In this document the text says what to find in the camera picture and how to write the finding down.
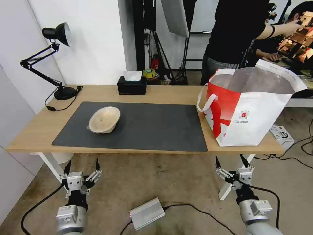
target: table leg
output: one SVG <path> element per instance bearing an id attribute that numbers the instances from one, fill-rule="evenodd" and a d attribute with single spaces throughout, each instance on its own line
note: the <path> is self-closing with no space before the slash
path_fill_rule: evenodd
<path id="1" fill-rule="evenodd" d="M 45 164 L 49 167 L 49 169 L 52 171 L 54 176 L 59 180 L 59 182 L 62 182 L 62 179 L 64 177 L 63 169 L 58 164 L 57 160 L 51 153 L 37 153 L 41 159 L 45 162 Z"/>
<path id="2" fill-rule="evenodd" d="M 250 163 L 252 161 L 252 159 L 254 158 L 255 154 L 243 155 L 243 156 Z M 240 168 L 243 168 L 243 167 L 244 167 L 244 165 L 242 164 L 242 161 L 239 161 L 238 164 L 237 164 L 237 168 L 236 169 L 240 169 Z M 227 197 L 227 195 L 229 194 L 230 191 L 231 191 L 230 183 L 225 183 L 224 186 L 222 187 L 221 191 L 218 194 L 219 199 L 221 201 L 225 200 L 225 198 Z"/>

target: logo on bag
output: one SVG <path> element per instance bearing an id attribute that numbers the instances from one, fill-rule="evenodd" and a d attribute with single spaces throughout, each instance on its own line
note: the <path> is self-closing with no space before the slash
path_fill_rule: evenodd
<path id="1" fill-rule="evenodd" d="M 249 116 L 249 111 L 241 111 L 239 118 L 240 119 L 247 119 Z"/>

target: lamp base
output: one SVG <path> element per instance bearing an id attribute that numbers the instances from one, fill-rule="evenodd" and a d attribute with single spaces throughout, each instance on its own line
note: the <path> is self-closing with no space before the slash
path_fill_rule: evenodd
<path id="1" fill-rule="evenodd" d="M 68 100 L 74 96 L 76 96 L 76 90 L 71 87 L 59 87 L 54 93 L 54 97 L 57 100 Z"/>

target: person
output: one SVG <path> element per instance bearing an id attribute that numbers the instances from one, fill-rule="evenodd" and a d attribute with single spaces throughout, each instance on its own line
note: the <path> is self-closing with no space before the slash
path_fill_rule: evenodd
<path id="1" fill-rule="evenodd" d="M 201 85 L 206 84 L 217 69 L 237 69 L 254 39 L 292 34 L 301 28 L 294 21 L 266 25 L 268 3 L 269 0 L 255 0 L 253 3 L 251 0 L 219 0 L 215 24 L 203 56 Z"/>
<path id="2" fill-rule="evenodd" d="M 313 1 L 305 1 L 297 5 L 291 11 L 285 23 L 299 20 L 301 15 L 306 11 L 313 12 Z M 279 54 L 277 53 L 277 47 L 283 37 L 284 36 L 281 35 L 266 40 L 256 40 L 254 45 L 256 48 L 255 57 L 250 59 L 249 64 L 254 66 L 260 58 L 266 58 L 270 61 L 278 61 Z"/>

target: gray pants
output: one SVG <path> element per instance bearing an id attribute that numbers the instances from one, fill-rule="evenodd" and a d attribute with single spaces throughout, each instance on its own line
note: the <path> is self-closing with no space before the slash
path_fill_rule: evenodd
<path id="1" fill-rule="evenodd" d="M 206 54 L 204 54 L 202 62 L 202 78 L 200 85 L 205 85 L 209 81 L 209 79 L 215 74 L 217 69 L 237 69 L 238 67 L 238 64 L 222 63 L 213 60 L 209 58 Z"/>

